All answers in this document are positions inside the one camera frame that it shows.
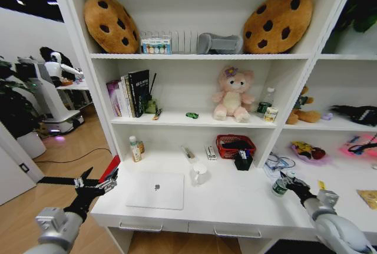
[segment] drawer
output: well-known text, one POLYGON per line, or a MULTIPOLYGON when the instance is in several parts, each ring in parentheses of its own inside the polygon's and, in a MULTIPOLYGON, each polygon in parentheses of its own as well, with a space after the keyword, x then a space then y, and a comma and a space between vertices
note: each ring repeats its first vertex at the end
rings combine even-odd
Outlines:
POLYGON ((152 219, 147 217, 95 215, 97 223, 105 227, 144 232, 187 232, 189 223, 185 220, 152 219))
POLYGON ((299 227, 274 227, 263 225, 189 222, 188 232, 206 233, 223 237, 245 237, 253 239, 295 239, 316 241, 314 229, 304 229, 299 227))

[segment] cabinet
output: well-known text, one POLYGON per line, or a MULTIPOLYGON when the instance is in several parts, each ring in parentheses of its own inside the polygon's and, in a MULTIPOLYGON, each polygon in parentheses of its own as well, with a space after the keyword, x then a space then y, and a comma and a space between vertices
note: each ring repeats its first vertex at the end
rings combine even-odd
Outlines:
MULTIPOLYGON (((377 105, 372 93, 376 90, 373 80, 376 76, 375 55, 321 53, 346 0, 314 0, 312 22, 301 41, 287 54, 263 55, 197 55, 192 47, 194 38, 188 42, 188 36, 185 38, 184 34, 190 33, 194 37, 201 32, 241 33, 247 17, 264 0, 118 1, 126 6, 141 32, 176 33, 180 46, 172 55, 103 54, 86 29, 83 18, 85 0, 58 0, 91 94, 95 95, 94 103, 103 111, 100 115, 102 126, 108 127, 107 138, 114 143, 122 160, 118 187, 100 198, 93 208, 92 214, 99 224, 119 227, 119 223, 127 223, 123 219, 138 217, 156 220, 158 224, 152 224, 154 229, 161 226, 160 222, 176 220, 178 225, 171 228, 173 231, 185 229, 186 232, 214 233, 218 228, 220 234, 237 236, 238 229, 242 232, 238 236, 314 239, 309 218, 297 198, 293 194, 287 194, 281 200, 273 197, 270 181, 261 168, 272 148, 275 146, 285 151, 292 137, 315 138, 319 145, 323 145, 323 141, 330 143, 335 137, 336 143, 331 147, 335 150, 335 144, 346 138, 345 132, 377 131, 338 117, 315 124, 285 124, 306 82, 310 95, 316 98, 307 109, 311 106, 322 110, 341 101, 349 101, 351 105, 365 102, 377 105), (216 121, 211 117, 214 104, 210 97, 217 91, 218 72, 227 64, 254 71, 256 78, 250 92, 256 102, 267 87, 275 87, 274 106, 279 113, 273 124, 265 123, 254 114, 248 123, 237 123, 232 118, 216 121), (153 95, 164 109, 158 121, 152 121, 152 116, 147 114, 140 118, 114 117, 106 82, 139 69, 157 73, 153 95), (199 113, 200 117, 197 120, 187 118, 185 113, 189 111, 199 113), (228 133, 247 135, 255 143, 257 151, 249 171, 237 172, 231 161, 222 159, 207 163, 212 175, 207 184, 195 189, 186 177, 182 211, 137 210, 125 206, 123 191, 127 185, 122 177, 137 171, 186 174, 189 163, 183 157, 180 145, 188 145, 197 156, 206 160, 203 146, 213 144, 218 134, 228 133), (130 135, 145 142, 147 155, 139 163, 133 163, 129 156, 130 135)), ((335 157, 334 163, 349 172, 355 166, 361 174, 366 169, 363 163, 341 161, 340 157, 335 157)), ((310 167, 300 168, 304 177, 311 172, 310 167)), ((326 167, 321 171, 326 172, 318 170, 318 175, 324 174, 330 182, 334 182, 331 176, 338 173, 347 180, 348 174, 337 169, 326 167)), ((365 174, 372 177, 369 170, 365 174)), ((310 183, 315 185, 316 179, 311 178, 310 183)), ((350 191, 345 191, 339 184, 331 188, 338 188, 335 191, 347 200, 357 200, 354 190, 355 194, 350 195, 350 191)), ((357 200, 357 207, 362 204, 357 200)), ((347 215, 351 213, 345 204, 340 204, 339 209, 344 209, 347 215)), ((371 234, 371 238, 376 239, 377 229, 366 222, 368 216, 376 215, 366 212, 365 221, 352 217, 355 217, 356 224, 361 222, 362 229, 371 234)))

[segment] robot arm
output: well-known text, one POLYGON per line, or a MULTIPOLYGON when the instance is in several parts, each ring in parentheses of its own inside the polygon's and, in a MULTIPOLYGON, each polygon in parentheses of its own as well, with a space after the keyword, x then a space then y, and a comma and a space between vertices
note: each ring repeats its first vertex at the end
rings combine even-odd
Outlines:
POLYGON ((72 73, 72 74, 75 74, 75 75, 78 75, 79 77, 84 76, 82 74, 82 72, 79 72, 79 71, 75 70, 74 68, 69 67, 65 64, 60 64, 60 67, 61 67, 62 70, 67 71, 67 72, 72 73))
POLYGON ((116 185, 118 170, 115 169, 108 179, 96 186, 87 185, 85 180, 92 168, 75 179, 77 197, 69 207, 44 208, 35 218, 42 234, 38 238, 40 245, 25 254, 68 254, 70 253, 81 224, 87 218, 89 206, 97 196, 109 192, 116 185))
POLYGON ((315 196, 304 181, 280 174, 286 187, 293 190, 301 200, 323 244, 337 254, 377 253, 355 224, 336 214, 333 207, 339 198, 337 194, 320 190, 315 196))

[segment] yellow package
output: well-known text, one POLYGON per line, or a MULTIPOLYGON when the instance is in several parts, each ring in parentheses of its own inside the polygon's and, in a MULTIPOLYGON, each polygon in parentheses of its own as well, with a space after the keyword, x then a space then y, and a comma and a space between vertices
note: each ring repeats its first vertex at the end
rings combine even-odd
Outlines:
POLYGON ((377 190, 358 190, 358 193, 372 210, 377 210, 377 190))

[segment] green plant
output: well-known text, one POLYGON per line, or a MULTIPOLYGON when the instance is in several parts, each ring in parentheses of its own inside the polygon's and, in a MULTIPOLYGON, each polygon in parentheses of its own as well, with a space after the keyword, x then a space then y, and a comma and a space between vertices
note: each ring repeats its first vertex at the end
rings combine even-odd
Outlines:
POLYGON ((29 80, 12 71, 10 62, 0 61, 0 121, 13 137, 18 138, 38 128, 39 123, 33 115, 35 112, 33 105, 23 95, 14 91, 14 88, 31 93, 32 91, 22 83, 7 79, 10 76, 23 82, 29 82, 29 80))
POLYGON ((352 25, 355 31, 365 32, 377 21, 377 0, 347 0, 335 26, 343 31, 352 25))

